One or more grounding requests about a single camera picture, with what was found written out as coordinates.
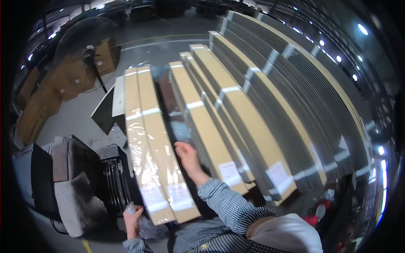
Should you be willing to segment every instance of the black cable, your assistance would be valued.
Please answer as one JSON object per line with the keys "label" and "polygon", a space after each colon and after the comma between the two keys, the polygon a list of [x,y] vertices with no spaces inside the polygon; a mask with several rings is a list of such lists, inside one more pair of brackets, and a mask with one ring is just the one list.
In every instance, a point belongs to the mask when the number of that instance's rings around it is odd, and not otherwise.
{"label": "black cable", "polygon": [[52,226],[53,226],[53,228],[55,229],[56,232],[58,232],[59,234],[68,234],[68,233],[61,232],[61,231],[57,230],[56,227],[55,227],[55,222],[54,222],[54,220],[52,220],[52,219],[49,219],[49,220],[51,221],[51,224],[52,224]]}

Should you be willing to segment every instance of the red object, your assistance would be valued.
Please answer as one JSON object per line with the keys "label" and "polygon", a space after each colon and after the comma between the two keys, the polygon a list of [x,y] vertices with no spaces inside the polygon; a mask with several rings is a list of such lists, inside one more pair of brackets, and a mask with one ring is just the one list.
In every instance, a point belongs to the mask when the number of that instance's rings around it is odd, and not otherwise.
{"label": "red object", "polygon": [[304,221],[306,221],[311,226],[315,226],[318,223],[318,217],[316,217],[315,215],[305,216]]}
{"label": "red object", "polygon": [[330,200],[322,200],[321,204],[324,205],[326,207],[326,209],[328,210],[328,208],[330,207],[330,204],[332,204],[332,202]]}

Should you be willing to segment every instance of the plastic bag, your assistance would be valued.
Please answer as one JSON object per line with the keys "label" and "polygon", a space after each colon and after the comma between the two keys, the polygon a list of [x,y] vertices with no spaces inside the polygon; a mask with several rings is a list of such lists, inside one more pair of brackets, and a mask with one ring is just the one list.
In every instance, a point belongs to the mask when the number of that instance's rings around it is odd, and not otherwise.
{"label": "plastic bag", "polygon": [[139,236],[143,239],[163,239],[169,236],[169,229],[165,225],[155,226],[150,219],[141,216],[139,219]]}

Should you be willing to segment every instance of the hand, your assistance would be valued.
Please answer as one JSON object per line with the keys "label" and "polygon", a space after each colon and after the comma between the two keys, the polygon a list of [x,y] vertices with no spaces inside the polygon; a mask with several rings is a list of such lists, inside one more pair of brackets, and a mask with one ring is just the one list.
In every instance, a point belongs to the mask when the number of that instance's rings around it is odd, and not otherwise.
{"label": "hand", "polygon": [[181,164],[191,180],[193,180],[197,186],[201,186],[207,182],[209,176],[204,173],[200,166],[197,150],[195,150],[190,144],[184,142],[176,142],[175,147],[176,153],[181,158]]}
{"label": "hand", "polygon": [[142,206],[135,206],[133,202],[127,205],[123,213],[127,239],[139,238],[139,218],[142,212]]}

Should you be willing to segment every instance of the white label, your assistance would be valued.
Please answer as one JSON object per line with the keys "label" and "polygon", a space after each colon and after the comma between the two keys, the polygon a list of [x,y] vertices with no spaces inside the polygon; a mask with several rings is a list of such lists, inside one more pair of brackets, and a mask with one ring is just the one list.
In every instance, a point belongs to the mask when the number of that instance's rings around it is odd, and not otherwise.
{"label": "white label", "polygon": [[242,183],[242,178],[236,169],[235,162],[226,162],[220,164],[218,167],[221,172],[222,181],[229,187]]}
{"label": "white label", "polygon": [[270,169],[267,169],[266,174],[280,194],[283,194],[293,180],[292,176],[287,175],[281,162],[276,162]]}
{"label": "white label", "polygon": [[193,199],[187,190],[185,183],[166,186],[169,202],[172,210],[178,212],[193,207]]}
{"label": "white label", "polygon": [[141,188],[145,206],[150,213],[158,212],[168,206],[157,185]]}

